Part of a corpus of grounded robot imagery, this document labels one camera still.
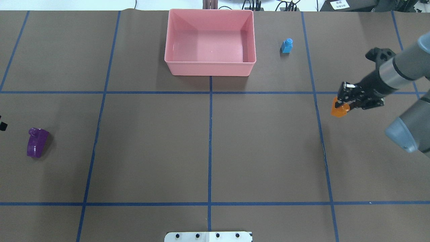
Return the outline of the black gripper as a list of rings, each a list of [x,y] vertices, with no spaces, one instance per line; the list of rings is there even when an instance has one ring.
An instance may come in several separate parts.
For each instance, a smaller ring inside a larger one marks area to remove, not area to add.
[[[354,109],[373,109],[385,105],[383,97],[377,97],[370,92],[365,92],[361,87],[350,84],[349,82],[342,82],[337,94],[337,103],[349,103],[349,110]]]

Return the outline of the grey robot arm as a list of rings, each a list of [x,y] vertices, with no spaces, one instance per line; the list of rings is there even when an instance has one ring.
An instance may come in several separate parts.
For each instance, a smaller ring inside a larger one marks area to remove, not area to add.
[[[375,47],[365,57],[375,63],[375,70],[356,84],[340,84],[332,102],[332,116],[340,118],[353,109],[383,106],[387,95],[420,78],[429,79],[430,34],[423,34],[398,54],[389,48]],[[407,153],[420,151],[429,156],[429,100],[427,92],[385,129],[386,136]]]

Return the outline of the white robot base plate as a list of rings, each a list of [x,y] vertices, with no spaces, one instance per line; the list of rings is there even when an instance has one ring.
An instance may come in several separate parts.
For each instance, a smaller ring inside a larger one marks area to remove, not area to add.
[[[217,231],[217,232],[169,232],[165,242],[253,242],[251,232]]]

